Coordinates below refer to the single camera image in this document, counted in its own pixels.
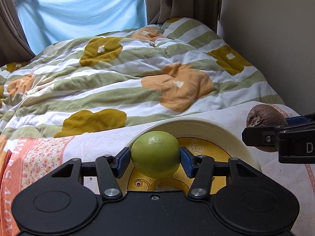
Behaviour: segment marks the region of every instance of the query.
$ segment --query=round green fruit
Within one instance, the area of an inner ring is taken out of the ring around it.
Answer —
[[[173,175],[180,165],[178,140],[164,131],[151,131],[140,136],[131,149],[136,169],[153,179]]]

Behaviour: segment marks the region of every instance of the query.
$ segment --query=blanket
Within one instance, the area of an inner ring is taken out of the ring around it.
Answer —
[[[50,45],[0,68],[0,143],[80,135],[224,109],[283,104],[261,72],[197,20]]]

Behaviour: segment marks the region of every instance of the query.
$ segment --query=gray wall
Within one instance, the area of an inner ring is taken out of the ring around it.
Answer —
[[[218,34],[287,106],[315,112],[315,0],[223,0]]]

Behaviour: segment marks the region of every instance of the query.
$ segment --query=screw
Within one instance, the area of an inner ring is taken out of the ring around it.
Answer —
[[[202,189],[202,188],[195,188],[195,189],[192,189],[190,191],[190,193],[193,195],[193,196],[196,196],[196,197],[201,197],[201,196],[204,196],[206,195],[206,190],[205,189]]]
[[[109,188],[109,189],[106,189],[104,191],[104,194],[108,197],[114,197],[114,196],[117,196],[118,194],[120,193],[120,191],[116,188]]]

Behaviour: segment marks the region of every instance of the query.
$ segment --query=light blue fabric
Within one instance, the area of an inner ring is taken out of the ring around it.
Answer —
[[[56,42],[147,25],[145,0],[18,0],[17,9],[35,54]]]

